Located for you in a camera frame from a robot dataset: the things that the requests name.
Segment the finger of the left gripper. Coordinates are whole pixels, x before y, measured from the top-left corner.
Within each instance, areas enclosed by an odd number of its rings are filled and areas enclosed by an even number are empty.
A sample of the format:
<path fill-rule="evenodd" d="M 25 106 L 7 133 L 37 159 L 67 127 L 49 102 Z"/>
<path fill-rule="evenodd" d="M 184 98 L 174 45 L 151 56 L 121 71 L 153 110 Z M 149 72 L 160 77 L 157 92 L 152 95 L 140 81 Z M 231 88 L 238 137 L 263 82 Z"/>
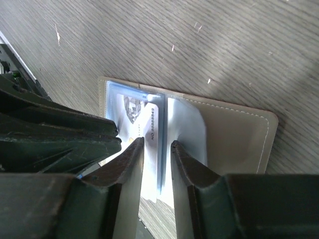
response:
<path fill-rule="evenodd" d="M 0 78 L 0 170 L 80 174 L 121 150 L 115 123 Z"/>

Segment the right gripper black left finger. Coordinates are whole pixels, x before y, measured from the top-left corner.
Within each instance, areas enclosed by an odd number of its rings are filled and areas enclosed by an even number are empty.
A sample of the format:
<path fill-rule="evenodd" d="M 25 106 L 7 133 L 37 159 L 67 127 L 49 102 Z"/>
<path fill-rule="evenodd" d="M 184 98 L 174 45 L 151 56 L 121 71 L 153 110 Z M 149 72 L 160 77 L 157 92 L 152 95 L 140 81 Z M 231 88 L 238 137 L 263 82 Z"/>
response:
<path fill-rule="evenodd" d="M 1 238 L 135 238 L 144 145 L 144 138 L 136 138 L 81 179 L 70 174 L 1 174 Z"/>

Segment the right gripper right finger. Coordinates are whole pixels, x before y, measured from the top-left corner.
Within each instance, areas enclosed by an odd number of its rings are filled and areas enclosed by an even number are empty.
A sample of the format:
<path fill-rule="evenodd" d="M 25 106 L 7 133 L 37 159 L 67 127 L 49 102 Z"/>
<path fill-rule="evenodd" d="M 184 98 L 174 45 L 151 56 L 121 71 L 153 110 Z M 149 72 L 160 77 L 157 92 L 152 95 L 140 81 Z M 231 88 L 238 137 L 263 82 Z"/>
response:
<path fill-rule="evenodd" d="M 171 144 L 179 239 L 316 239 L 319 177 L 313 174 L 220 176 Z"/>

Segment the grey leather card holder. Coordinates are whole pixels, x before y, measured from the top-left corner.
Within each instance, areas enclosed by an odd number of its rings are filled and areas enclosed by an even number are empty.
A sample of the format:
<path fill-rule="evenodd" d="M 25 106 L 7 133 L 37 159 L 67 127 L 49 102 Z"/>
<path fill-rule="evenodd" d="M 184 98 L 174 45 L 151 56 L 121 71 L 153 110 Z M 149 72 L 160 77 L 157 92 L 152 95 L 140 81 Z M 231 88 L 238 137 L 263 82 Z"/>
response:
<path fill-rule="evenodd" d="M 117 127 L 117 94 L 158 106 L 157 199 L 172 196 L 170 145 L 174 140 L 220 175 L 266 171 L 278 127 L 272 112 L 109 77 L 98 81 L 100 115 Z"/>

